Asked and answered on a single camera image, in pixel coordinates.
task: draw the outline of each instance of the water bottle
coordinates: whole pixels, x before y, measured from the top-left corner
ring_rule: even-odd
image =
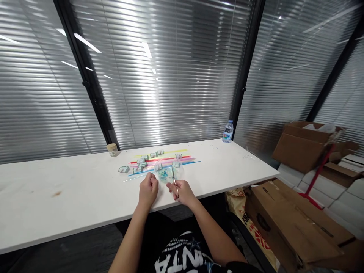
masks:
[[[225,126],[224,134],[223,134],[223,142],[230,143],[232,138],[232,133],[234,131],[234,125],[232,124],[232,120],[230,119],[228,124]]]

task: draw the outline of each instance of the window blind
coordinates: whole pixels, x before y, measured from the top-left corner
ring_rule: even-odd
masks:
[[[315,122],[347,128],[340,140],[359,143],[364,157],[364,37],[356,46],[318,112]]]
[[[0,163],[106,151],[52,1],[0,2]]]
[[[234,141],[271,159],[283,125],[305,120],[360,19],[352,0],[266,0]]]
[[[121,149],[222,136],[249,0],[72,0]]]

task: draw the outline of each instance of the red stand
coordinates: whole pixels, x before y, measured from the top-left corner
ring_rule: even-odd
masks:
[[[327,152],[327,154],[325,155],[325,158],[322,160],[320,166],[318,167],[318,169],[317,169],[317,171],[315,173],[314,178],[312,178],[312,181],[311,181],[310,185],[308,186],[307,191],[305,193],[298,193],[303,198],[306,198],[308,201],[310,201],[310,203],[312,205],[314,205],[315,207],[317,207],[319,210],[322,210],[322,208],[308,194],[310,193],[312,187],[314,186],[314,184],[316,182],[316,179],[319,177],[319,174],[321,173],[323,166],[329,160],[329,157],[330,157],[331,153],[333,152],[334,147],[335,147],[335,144],[331,144],[330,150]]]

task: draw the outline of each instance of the jar lid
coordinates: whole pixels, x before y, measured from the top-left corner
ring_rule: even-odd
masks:
[[[117,150],[118,148],[115,143],[112,143],[112,144],[106,145],[106,149],[108,151],[114,151],[114,150]]]

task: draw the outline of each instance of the white table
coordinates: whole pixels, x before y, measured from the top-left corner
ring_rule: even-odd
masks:
[[[131,218],[143,177],[118,173],[136,155],[188,149],[201,160],[184,165],[199,198],[251,185],[278,171],[232,142],[197,141],[109,153],[0,165],[0,254]],[[153,210],[178,205],[160,183]]]

